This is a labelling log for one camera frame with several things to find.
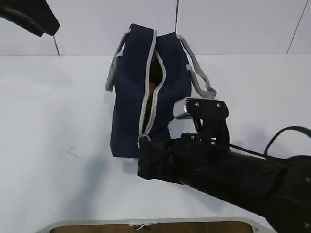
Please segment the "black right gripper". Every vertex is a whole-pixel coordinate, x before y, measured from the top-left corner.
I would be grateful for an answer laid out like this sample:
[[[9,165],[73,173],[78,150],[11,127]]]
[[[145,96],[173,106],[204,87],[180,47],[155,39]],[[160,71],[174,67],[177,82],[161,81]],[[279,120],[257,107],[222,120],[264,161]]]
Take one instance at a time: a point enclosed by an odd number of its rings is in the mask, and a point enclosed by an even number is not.
[[[192,166],[207,165],[208,158],[196,133],[159,142],[140,141],[137,175],[146,180],[181,184],[181,176]]]

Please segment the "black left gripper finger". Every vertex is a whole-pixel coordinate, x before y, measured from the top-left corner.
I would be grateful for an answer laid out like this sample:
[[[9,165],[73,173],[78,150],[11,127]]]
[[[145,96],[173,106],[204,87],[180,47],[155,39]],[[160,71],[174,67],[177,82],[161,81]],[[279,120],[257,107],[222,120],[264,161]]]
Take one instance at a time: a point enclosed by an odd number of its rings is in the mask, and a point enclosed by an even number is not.
[[[32,34],[55,36],[60,23],[46,0],[2,0],[0,17]]]

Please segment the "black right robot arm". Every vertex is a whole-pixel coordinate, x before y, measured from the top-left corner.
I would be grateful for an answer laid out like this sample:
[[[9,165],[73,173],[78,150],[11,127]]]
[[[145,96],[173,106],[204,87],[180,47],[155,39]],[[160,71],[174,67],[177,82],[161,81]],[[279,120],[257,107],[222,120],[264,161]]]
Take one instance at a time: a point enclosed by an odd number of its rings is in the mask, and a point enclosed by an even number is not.
[[[138,175],[186,185],[264,217],[279,233],[311,230],[311,159],[261,159],[194,133],[141,142]]]

